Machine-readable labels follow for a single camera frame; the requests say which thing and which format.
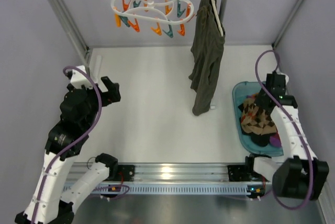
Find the black sock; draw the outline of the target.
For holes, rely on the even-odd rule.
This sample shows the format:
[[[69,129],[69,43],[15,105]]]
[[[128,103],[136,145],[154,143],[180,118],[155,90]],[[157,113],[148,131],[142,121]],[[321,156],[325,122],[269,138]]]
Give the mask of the black sock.
[[[270,137],[273,134],[265,134],[265,135],[257,135],[253,132],[247,133],[243,129],[241,129],[241,132],[245,136],[249,136],[251,138],[251,141],[260,147],[265,147],[270,143]]]

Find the red purple striped sock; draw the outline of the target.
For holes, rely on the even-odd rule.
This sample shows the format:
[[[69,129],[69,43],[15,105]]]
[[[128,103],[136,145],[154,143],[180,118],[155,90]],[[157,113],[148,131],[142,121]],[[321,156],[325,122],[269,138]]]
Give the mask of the red purple striped sock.
[[[276,133],[275,135],[270,136],[269,143],[270,143],[271,146],[273,146],[275,148],[281,148],[282,147],[281,140],[280,140],[280,137],[279,137],[278,133]]]

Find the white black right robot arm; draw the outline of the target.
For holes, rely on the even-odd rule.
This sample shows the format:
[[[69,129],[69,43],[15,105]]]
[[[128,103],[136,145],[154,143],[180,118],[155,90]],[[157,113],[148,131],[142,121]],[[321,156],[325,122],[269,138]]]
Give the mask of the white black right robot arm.
[[[251,169],[272,183],[277,197],[317,200],[329,174],[303,132],[294,96],[286,94],[286,77],[272,72],[256,97],[256,104],[270,112],[283,150],[279,157],[252,154]]]

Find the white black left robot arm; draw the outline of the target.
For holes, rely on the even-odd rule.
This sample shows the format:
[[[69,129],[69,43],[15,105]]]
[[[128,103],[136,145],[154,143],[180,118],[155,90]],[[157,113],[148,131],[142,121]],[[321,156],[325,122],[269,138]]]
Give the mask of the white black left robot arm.
[[[15,223],[71,223],[80,205],[93,189],[118,170],[117,158],[102,153],[91,168],[64,192],[63,187],[72,165],[95,127],[102,108],[121,100],[119,84],[103,76],[107,91],[98,86],[68,85],[60,105],[60,121],[50,130],[43,168],[31,202],[15,217]]]

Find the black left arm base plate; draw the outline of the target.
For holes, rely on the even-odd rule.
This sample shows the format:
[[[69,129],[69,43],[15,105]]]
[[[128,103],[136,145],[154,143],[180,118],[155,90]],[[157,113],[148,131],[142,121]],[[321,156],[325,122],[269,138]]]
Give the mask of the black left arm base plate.
[[[114,181],[117,182],[132,182],[135,176],[135,166],[134,165],[124,165],[119,164],[117,173],[114,177]]]

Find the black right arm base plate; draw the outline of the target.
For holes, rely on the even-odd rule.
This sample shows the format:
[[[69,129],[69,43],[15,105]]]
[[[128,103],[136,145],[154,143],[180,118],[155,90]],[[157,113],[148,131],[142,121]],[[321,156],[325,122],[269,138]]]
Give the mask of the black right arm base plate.
[[[259,182],[260,177],[246,165],[228,165],[230,182]]]

